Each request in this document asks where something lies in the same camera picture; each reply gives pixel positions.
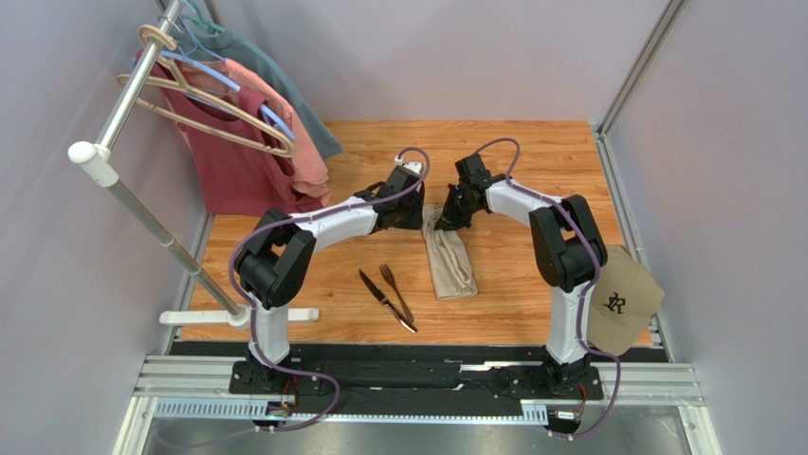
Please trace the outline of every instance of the cap brim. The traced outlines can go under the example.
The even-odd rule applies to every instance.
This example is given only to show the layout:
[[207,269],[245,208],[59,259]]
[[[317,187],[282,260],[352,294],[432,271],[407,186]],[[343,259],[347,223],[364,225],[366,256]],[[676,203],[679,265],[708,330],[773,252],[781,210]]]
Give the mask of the cap brim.
[[622,325],[606,319],[598,311],[589,312],[586,338],[600,351],[614,355],[623,355],[636,343],[647,325],[639,327]]

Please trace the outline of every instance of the floor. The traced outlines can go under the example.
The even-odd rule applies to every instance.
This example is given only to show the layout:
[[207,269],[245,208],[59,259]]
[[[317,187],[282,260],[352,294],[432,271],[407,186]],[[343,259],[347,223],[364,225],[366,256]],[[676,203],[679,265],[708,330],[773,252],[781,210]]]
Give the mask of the floor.
[[[582,428],[593,425],[602,415],[599,407],[587,407]],[[231,419],[155,419],[150,429],[151,440],[143,453],[186,454],[160,444],[154,435],[169,444],[186,446],[226,437],[251,422]],[[211,445],[201,453],[321,455],[625,455],[653,453],[690,454],[688,435],[682,425],[679,409],[671,406],[617,406],[600,431],[573,444],[559,438],[548,438],[539,426],[495,425],[481,421],[478,425],[413,425],[380,423],[322,422],[300,432],[265,432],[246,434]]]
[[[561,196],[581,194],[595,215],[606,244],[622,238],[590,127],[585,122],[480,121],[340,121],[329,127],[345,154],[327,161],[332,203],[384,180],[396,153],[418,146],[430,154],[426,204],[443,206],[447,185],[457,182],[454,162],[497,137],[514,137],[522,157],[513,173],[527,187]],[[484,152],[493,173],[507,169],[512,145],[498,144]],[[252,231],[257,218],[221,215],[213,221],[204,266],[229,289],[227,260],[232,249]],[[502,215],[474,216],[471,229],[460,231],[466,244],[479,295],[438,301],[434,296],[426,248],[420,231],[380,231],[351,239],[317,253],[293,308],[316,307],[320,320],[292,323],[293,341],[457,344],[542,344],[550,326],[550,289],[536,267],[530,230]],[[413,311],[417,334],[401,327],[362,284],[367,273],[397,304],[381,279],[388,264]],[[234,291],[230,294],[236,298]],[[219,309],[198,285],[192,310]],[[183,339],[246,340],[248,331],[229,326],[185,327]],[[637,344],[652,344],[644,332]]]

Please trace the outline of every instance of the gray wall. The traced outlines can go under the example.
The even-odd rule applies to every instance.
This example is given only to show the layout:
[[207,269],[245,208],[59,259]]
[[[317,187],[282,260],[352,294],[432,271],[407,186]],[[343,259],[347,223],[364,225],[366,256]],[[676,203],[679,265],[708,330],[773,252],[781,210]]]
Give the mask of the gray wall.
[[665,0],[239,0],[229,27],[329,119],[598,122]]
[[805,451],[806,17],[691,0],[611,140],[727,454]]
[[[132,67],[151,1],[0,9],[0,453],[109,453],[182,277],[169,254],[69,163],[95,140]],[[112,163],[188,244],[203,208],[169,122],[138,110]]]

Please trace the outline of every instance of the metal pole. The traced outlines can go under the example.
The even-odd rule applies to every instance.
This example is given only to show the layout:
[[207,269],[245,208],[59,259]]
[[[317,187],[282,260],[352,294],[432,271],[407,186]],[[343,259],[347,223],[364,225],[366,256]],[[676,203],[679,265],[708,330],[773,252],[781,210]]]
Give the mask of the metal pole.
[[160,12],[166,10],[166,2],[164,2],[163,0],[155,0],[155,5],[157,5],[157,9],[159,9]]
[[[174,21],[181,10],[182,3],[179,0],[172,0],[165,12],[160,16],[161,20],[158,25],[160,30],[165,33],[171,31],[171,27],[174,26]],[[143,84],[146,83],[146,78],[149,77],[149,73],[152,71],[152,66],[154,66],[161,48],[161,42],[153,38],[149,39],[149,44],[143,49],[138,64],[135,65],[135,69],[132,71],[132,77],[123,86],[123,91],[120,93],[115,107],[112,108],[112,113],[107,118],[103,128],[101,128],[101,134],[96,140],[96,144],[112,150],[116,139],[118,139],[118,134],[123,128],[123,123],[129,117],[129,112],[132,111],[132,106],[135,105],[135,100],[138,98]]]
[[118,180],[110,187],[107,187],[107,189],[138,218],[145,228],[149,229],[149,232],[157,238],[157,241],[169,250],[174,258],[185,267],[188,273],[191,274],[199,284],[202,284],[202,287],[210,292],[216,301],[225,307],[228,313],[236,317],[245,311],[244,308],[240,308],[236,305],[230,296],[225,294],[225,291],[213,280],[211,275],[202,268],[202,265],[188,253],[168,229],[160,224],[155,216],[143,206],[143,203],[140,202],[138,197],[126,188],[123,182]]
[[205,6],[208,7],[208,14],[211,15],[211,20],[213,20],[216,25],[224,27],[225,21],[222,19],[222,11],[219,10],[216,0],[205,0]]

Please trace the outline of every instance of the baseball cap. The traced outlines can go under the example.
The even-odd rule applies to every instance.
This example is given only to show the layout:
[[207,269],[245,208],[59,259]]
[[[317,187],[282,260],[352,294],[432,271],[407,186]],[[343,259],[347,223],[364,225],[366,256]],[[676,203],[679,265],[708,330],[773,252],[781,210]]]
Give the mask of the baseball cap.
[[600,351],[622,355],[648,327],[665,292],[625,246],[606,250],[609,261],[590,300],[586,336]]

